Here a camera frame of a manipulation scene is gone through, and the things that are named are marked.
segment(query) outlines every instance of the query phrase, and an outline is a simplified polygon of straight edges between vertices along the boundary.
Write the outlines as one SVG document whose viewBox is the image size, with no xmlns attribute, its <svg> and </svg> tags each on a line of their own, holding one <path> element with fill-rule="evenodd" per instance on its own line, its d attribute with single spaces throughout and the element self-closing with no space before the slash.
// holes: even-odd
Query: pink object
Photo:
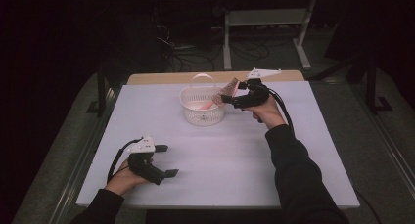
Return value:
<svg viewBox="0 0 415 224">
<path fill-rule="evenodd" d="M 234 97 L 236 91 L 238 90 L 239 80 L 234 78 L 229 84 L 223 87 L 217 94 L 213 95 L 211 101 L 207 102 L 205 105 L 201 106 L 199 110 L 208 110 L 213 104 L 223 105 L 221 95 L 228 95 Z"/>
</svg>

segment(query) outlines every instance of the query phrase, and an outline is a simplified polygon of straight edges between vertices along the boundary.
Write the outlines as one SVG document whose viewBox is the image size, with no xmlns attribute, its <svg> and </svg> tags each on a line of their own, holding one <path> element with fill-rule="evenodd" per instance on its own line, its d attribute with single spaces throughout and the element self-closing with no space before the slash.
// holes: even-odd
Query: black sleeve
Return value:
<svg viewBox="0 0 415 224">
<path fill-rule="evenodd" d="M 94 201 L 70 224 L 114 224 L 116 215 L 124 202 L 124 197 L 105 189 L 100 189 Z"/>
<path fill-rule="evenodd" d="M 324 186 L 320 168 L 290 127 L 276 126 L 265 138 L 276 168 L 275 186 L 286 223 L 348 223 Z"/>
</svg>

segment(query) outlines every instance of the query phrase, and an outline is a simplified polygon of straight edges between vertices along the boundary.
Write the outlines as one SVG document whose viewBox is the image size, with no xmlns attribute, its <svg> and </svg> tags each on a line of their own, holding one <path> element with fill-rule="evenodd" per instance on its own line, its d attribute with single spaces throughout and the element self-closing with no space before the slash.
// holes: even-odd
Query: white metal frame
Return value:
<svg viewBox="0 0 415 224">
<path fill-rule="evenodd" d="M 297 54 L 299 55 L 302 67 L 311 69 L 311 64 L 302 48 L 302 42 L 308 29 L 316 0 L 309 0 L 307 8 L 300 9 L 278 9 L 278 10 L 246 10 L 230 11 L 225 15 L 225 41 L 223 45 L 224 69 L 231 70 L 231 54 L 229 48 L 229 27 L 244 25 L 282 25 L 300 24 L 300 34 L 293 39 Z"/>
</svg>

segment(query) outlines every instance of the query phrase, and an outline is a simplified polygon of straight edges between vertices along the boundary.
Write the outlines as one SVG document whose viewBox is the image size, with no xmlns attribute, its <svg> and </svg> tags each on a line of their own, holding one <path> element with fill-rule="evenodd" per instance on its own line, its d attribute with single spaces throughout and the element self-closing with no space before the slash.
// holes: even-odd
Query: wooden table edge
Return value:
<svg viewBox="0 0 415 224">
<path fill-rule="evenodd" d="M 127 81 L 127 85 L 143 84 L 182 84 L 190 83 L 192 78 L 199 73 L 205 73 L 213 77 L 216 83 L 230 82 L 234 77 L 243 81 L 249 71 L 214 71 L 214 72 L 180 72 L 180 73 L 139 73 L 132 74 Z M 282 70 L 280 74 L 263 77 L 262 81 L 304 81 L 304 77 L 299 70 Z M 194 82 L 211 82 L 208 78 L 197 78 Z"/>
</svg>

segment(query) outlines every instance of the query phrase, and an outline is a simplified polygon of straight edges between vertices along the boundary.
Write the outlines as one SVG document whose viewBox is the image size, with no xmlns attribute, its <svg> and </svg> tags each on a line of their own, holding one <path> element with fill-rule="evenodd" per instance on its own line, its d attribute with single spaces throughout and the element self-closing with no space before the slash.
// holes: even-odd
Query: wrist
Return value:
<svg viewBox="0 0 415 224">
<path fill-rule="evenodd" d="M 107 186 L 105 186 L 105 190 L 108 190 L 110 192 L 113 192 L 117 195 L 123 196 L 125 193 L 127 193 L 129 190 L 134 188 L 133 185 L 129 185 L 125 182 L 114 182 L 110 181 Z"/>
<path fill-rule="evenodd" d="M 277 113 L 267 113 L 260 116 L 263 123 L 268 129 L 276 127 L 278 125 L 287 124 L 281 114 Z"/>
</svg>

